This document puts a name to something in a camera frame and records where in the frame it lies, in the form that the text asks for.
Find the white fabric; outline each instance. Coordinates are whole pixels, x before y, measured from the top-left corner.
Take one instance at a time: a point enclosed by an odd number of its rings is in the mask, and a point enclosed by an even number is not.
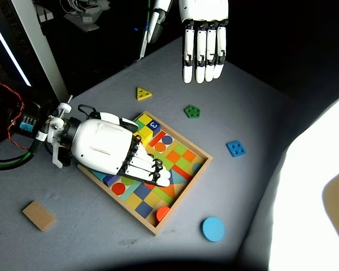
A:
[[[289,147],[275,199],[269,269],[339,271],[322,193],[339,174],[339,100]]]

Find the yellow triangle block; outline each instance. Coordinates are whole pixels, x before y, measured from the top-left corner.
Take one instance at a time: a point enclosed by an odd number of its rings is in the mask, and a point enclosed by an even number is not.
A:
[[[143,88],[137,88],[137,100],[144,100],[152,96],[152,92]]]

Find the gray panel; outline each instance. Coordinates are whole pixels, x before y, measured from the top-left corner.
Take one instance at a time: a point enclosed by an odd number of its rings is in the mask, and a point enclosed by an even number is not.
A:
[[[136,87],[154,93],[138,102]],[[0,172],[0,270],[83,270],[158,258],[227,261],[235,257],[267,182],[274,129],[288,101],[275,89],[226,63],[220,79],[198,85],[181,78],[181,39],[75,98],[132,119],[148,110],[214,159],[163,230],[154,237],[74,165],[62,170],[40,150],[29,164]],[[193,104],[201,117],[189,120]],[[16,137],[20,143],[30,140]],[[247,154],[232,158],[225,144],[240,140]],[[0,158],[15,146],[0,144]],[[58,221],[40,232],[21,213],[32,200]],[[201,221],[220,217],[221,242],[201,236]]]

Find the blue label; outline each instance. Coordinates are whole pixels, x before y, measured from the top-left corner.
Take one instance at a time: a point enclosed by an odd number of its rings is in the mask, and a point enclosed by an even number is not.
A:
[[[21,122],[20,123],[20,129],[28,132],[33,131],[34,126],[28,123]]]

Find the red wire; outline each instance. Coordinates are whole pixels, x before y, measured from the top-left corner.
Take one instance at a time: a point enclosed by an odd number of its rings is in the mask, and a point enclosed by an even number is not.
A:
[[[17,145],[17,147],[22,148],[24,150],[27,150],[27,148],[21,146],[20,144],[18,144],[17,142],[13,141],[11,138],[11,134],[10,134],[10,129],[11,127],[15,124],[15,121],[23,114],[23,109],[24,109],[24,102],[23,99],[21,98],[20,94],[17,93],[16,91],[12,90],[10,87],[8,87],[7,85],[0,83],[0,86],[3,86],[4,88],[6,88],[7,90],[9,90],[11,93],[15,94],[20,101],[20,111],[19,113],[16,115],[16,117],[12,120],[11,124],[7,127],[7,137],[10,140],[11,143]]]

